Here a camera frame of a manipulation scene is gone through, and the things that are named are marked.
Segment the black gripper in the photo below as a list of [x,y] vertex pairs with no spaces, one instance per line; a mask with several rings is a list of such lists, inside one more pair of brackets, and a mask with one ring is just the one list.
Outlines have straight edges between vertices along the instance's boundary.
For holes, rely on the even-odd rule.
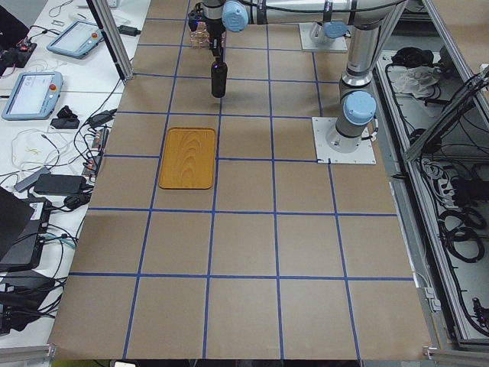
[[209,34],[209,49],[215,59],[221,60],[223,57],[223,34],[225,26],[221,19],[206,19],[206,30]]

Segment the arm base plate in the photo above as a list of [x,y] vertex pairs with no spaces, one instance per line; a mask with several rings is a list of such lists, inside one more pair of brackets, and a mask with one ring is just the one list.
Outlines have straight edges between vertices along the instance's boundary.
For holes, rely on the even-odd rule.
[[300,39],[304,51],[345,54],[348,26],[341,21],[301,23]]
[[312,117],[316,162],[319,164],[376,164],[368,128],[356,138],[336,131],[335,117]]

